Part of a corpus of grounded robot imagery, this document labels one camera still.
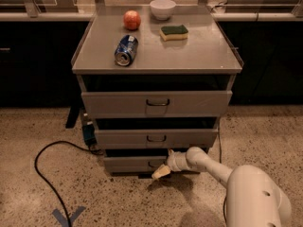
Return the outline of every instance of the drawer unit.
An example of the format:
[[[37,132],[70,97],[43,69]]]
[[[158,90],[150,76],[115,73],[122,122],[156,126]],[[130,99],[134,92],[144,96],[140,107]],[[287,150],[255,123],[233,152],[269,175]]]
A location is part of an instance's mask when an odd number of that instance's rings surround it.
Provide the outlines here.
[[[136,6],[143,26],[132,32],[137,54],[132,65],[117,66],[114,51],[126,32],[120,27],[126,9],[131,7],[100,8],[73,71],[105,169],[152,173],[166,162],[169,148],[208,151],[214,145],[241,66],[203,5],[177,6],[161,23],[148,6]],[[160,27],[181,21],[191,35],[163,42]]]
[[[225,113],[231,91],[82,93],[93,118],[151,116],[219,116]]]

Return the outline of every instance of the white countertop edge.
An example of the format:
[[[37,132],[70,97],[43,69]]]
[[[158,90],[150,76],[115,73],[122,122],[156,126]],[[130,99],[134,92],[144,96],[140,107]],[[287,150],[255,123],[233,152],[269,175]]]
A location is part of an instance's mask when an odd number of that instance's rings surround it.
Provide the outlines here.
[[[291,22],[303,21],[303,17],[297,18],[291,13],[211,13],[213,18],[218,22]],[[29,18],[26,13],[0,13],[0,22],[41,22],[41,21],[90,21],[93,13],[76,13],[76,12],[49,12],[39,14],[37,18]]]

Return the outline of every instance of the can lid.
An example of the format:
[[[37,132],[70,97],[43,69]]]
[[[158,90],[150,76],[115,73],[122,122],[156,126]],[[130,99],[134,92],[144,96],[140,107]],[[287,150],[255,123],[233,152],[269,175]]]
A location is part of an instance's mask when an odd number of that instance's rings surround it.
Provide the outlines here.
[[[131,63],[130,56],[125,52],[119,52],[115,54],[116,63],[122,66],[127,66]]]

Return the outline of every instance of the green sponge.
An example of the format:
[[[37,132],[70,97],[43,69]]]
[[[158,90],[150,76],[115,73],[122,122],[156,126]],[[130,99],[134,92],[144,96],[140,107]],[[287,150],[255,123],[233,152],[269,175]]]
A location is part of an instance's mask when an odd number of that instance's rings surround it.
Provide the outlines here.
[[[160,35],[164,41],[184,40],[188,37],[188,30],[184,25],[180,26],[162,26]]]

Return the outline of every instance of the terrazzo floor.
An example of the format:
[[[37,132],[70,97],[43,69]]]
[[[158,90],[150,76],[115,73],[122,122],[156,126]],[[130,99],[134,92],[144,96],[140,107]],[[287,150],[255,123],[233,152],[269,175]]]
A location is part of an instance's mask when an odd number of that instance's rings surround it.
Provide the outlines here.
[[[67,226],[63,209],[37,175],[34,159],[47,144],[86,148],[69,109],[0,109],[0,226]],[[303,226],[303,107],[230,106],[221,120],[223,163],[266,171],[289,196],[286,227]],[[217,137],[209,155],[219,160]],[[61,194],[73,226],[225,226],[224,188],[207,173],[173,174],[155,182],[111,176],[102,156],[65,144],[48,148],[39,169]]]

